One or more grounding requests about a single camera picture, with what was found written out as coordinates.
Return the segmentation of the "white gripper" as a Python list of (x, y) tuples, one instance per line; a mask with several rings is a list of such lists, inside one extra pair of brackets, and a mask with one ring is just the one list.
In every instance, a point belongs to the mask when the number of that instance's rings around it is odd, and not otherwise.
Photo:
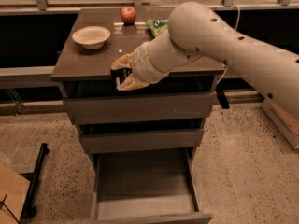
[(120, 56), (111, 65), (112, 70), (131, 68), (133, 74), (128, 77), (117, 77), (116, 86), (118, 91), (133, 91), (156, 84), (169, 75), (154, 66), (148, 53), (149, 42), (144, 42), (133, 53)]

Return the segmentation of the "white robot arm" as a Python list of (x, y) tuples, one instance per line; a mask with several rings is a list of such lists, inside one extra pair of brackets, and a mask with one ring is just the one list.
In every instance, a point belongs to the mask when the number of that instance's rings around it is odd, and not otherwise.
[(299, 119), (299, 56), (228, 25), (213, 10), (196, 2), (177, 6), (167, 29), (112, 65), (113, 71), (131, 70), (116, 80), (119, 91), (142, 89), (160, 82), (171, 70), (198, 60), (214, 59)]

